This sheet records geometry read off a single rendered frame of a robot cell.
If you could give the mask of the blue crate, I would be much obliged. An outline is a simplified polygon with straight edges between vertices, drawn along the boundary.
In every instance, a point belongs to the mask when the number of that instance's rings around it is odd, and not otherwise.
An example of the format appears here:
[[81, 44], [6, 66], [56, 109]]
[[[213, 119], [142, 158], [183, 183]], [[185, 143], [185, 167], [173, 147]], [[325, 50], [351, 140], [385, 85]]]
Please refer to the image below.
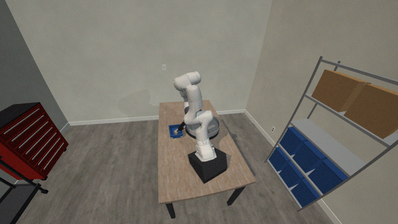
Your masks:
[[[174, 139], [174, 138], [183, 138], [183, 132], [182, 130], [178, 132], [178, 135], [175, 135], [174, 130], [176, 130], [179, 127], [180, 124], [176, 124], [176, 125], [169, 125], [169, 134], [170, 134], [170, 138]], [[182, 134], [181, 134], [182, 132]], [[180, 134], [180, 135], [179, 135]]]

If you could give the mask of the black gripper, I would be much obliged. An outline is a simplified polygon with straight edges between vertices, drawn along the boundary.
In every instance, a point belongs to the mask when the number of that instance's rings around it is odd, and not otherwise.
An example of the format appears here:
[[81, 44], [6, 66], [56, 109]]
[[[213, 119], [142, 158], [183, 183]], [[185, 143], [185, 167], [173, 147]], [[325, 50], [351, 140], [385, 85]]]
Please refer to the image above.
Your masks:
[[185, 129], [185, 126], [187, 126], [184, 121], [180, 124], [180, 126], [174, 131], [175, 133]]

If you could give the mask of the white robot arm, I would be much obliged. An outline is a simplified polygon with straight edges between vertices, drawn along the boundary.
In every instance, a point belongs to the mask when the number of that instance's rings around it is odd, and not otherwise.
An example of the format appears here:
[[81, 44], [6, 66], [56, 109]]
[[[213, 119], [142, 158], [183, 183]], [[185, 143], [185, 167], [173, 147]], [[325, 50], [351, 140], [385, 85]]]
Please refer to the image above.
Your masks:
[[199, 87], [196, 85], [200, 82], [201, 76], [195, 71], [176, 77], [173, 81], [173, 85], [180, 91], [181, 96], [184, 98], [184, 123], [186, 125], [201, 124], [195, 131], [195, 155], [201, 161], [209, 161], [217, 157], [214, 147], [212, 147], [208, 137], [208, 126], [213, 120], [213, 112], [211, 110], [201, 110], [203, 107], [202, 94]]

